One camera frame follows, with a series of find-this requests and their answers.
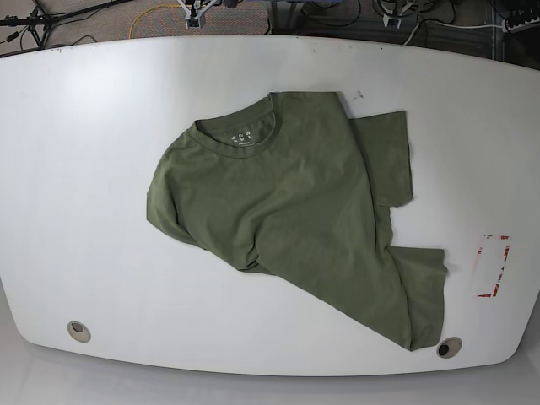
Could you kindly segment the olive green T-shirt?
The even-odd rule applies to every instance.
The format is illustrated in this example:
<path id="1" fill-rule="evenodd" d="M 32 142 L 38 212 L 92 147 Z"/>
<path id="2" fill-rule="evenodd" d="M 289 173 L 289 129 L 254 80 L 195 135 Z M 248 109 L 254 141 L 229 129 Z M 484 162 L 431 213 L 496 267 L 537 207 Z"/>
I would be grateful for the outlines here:
<path id="1" fill-rule="evenodd" d="M 271 93 L 165 151 L 147 219 L 234 269 L 279 277 L 402 348 L 444 324 L 445 253 L 392 243 L 413 200 L 405 111 L 351 118 L 334 92 Z"/>

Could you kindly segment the white power strip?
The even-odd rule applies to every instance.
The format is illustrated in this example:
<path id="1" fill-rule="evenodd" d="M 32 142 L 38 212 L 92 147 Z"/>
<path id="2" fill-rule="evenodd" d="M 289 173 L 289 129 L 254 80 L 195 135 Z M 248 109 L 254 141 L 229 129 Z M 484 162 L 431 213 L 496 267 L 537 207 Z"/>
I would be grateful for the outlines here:
<path id="1" fill-rule="evenodd" d="M 539 27 L 539 9 L 530 8 L 510 13 L 502 24 L 505 33 L 514 34 Z"/>

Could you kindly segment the black tripod stand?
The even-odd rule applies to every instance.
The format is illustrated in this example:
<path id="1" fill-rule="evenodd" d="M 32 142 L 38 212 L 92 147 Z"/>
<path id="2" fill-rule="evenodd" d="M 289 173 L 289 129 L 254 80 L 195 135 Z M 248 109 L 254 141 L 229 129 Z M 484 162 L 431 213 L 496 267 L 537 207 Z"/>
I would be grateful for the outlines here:
<path id="1" fill-rule="evenodd" d="M 32 48 L 32 51 L 44 50 L 52 31 L 55 28 L 60 27 L 62 24 L 71 24 L 86 20 L 101 10 L 129 2 L 130 0 L 107 1 L 75 11 L 51 13 L 46 11 L 44 5 L 40 1 L 34 1 L 34 8 L 28 17 L 20 18 L 17 16 L 7 15 L 1 19 L 2 28 L 19 28 L 19 30 L 14 31 L 10 35 L 6 36 L 1 41 L 1 44 L 8 44 L 16 39 L 19 39 L 19 50 L 24 51 L 22 42 L 24 35 L 29 33 L 35 43 L 35 48 Z"/>

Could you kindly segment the red tape rectangle marking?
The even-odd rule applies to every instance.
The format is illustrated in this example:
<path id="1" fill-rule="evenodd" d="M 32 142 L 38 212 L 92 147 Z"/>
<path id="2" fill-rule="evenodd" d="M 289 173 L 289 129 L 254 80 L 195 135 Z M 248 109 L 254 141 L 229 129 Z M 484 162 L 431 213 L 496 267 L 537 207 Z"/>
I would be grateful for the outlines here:
<path id="1" fill-rule="evenodd" d="M 510 252 L 508 235 L 483 235 L 472 270 L 472 293 L 494 298 L 499 291 Z"/>

